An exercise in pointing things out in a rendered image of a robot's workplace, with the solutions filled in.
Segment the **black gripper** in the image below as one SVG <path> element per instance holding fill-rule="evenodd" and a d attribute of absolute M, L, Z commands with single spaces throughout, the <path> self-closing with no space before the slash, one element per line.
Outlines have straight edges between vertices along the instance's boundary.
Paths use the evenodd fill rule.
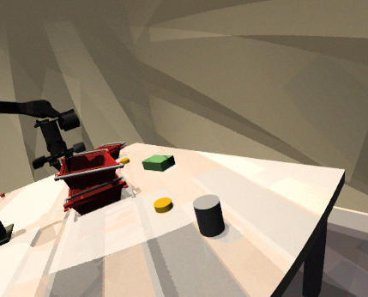
<path fill-rule="evenodd" d="M 43 155 L 39 157 L 38 159 L 35 159 L 33 161 L 34 169 L 43 167 L 46 162 L 49 162 L 50 167 L 54 166 L 60 172 L 61 164 L 59 162 L 59 159 L 57 158 L 61 158 L 64 156 L 66 166 L 69 170 L 69 173 L 71 173 L 71 159 L 74 158 L 73 153 L 79 154 L 86 150 L 83 142 L 73 144 L 73 148 L 66 149 L 61 134 L 57 134 L 55 136 L 48 137 L 45 139 L 45 142 L 48 146 L 51 156 L 45 157 Z"/>

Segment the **green rectangular block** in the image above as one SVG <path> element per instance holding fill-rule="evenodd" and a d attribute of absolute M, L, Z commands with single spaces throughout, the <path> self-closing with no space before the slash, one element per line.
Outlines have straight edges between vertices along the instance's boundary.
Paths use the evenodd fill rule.
<path fill-rule="evenodd" d="M 173 155 L 152 155 L 145 161 L 142 161 L 142 165 L 145 170 L 152 170 L 161 173 L 175 164 Z"/>

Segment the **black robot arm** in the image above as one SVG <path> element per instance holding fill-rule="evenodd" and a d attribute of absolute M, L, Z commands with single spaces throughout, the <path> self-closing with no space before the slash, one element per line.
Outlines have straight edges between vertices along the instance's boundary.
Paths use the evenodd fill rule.
<path fill-rule="evenodd" d="M 74 109 L 60 113 L 52 108 L 51 103 L 47 100 L 32 100 L 25 102 L 0 101 L 0 113 L 16 113 L 29 115 L 35 118 L 56 118 L 51 121 L 48 119 L 42 121 L 36 120 L 34 128 L 40 127 L 44 139 L 60 134 L 56 121 L 58 121 L 61 130 L 64 131 L 73 130 L 81 126 Z M 6 230 L 0 221 L 0 239 L 4 239 L 6 236 L 5 234 Z"/>

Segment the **short yellow cylinder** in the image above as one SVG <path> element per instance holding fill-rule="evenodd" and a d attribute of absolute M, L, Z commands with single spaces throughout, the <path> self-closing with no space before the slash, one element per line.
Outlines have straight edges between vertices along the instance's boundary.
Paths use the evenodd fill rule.
<path fill-rule="evenodd" d="M 154 203 L 154 209 L 157 213 L 167 213 L 172 210 L 172 200 L 169 197 L 162 197 Z"/>
<path fill-rule="evenodd" d="M 129 158 L 123 158 L 122 160 L 120 160 L 120 162 L 122 162 L 123 164 L 127 164 L 130 162 Z"/>

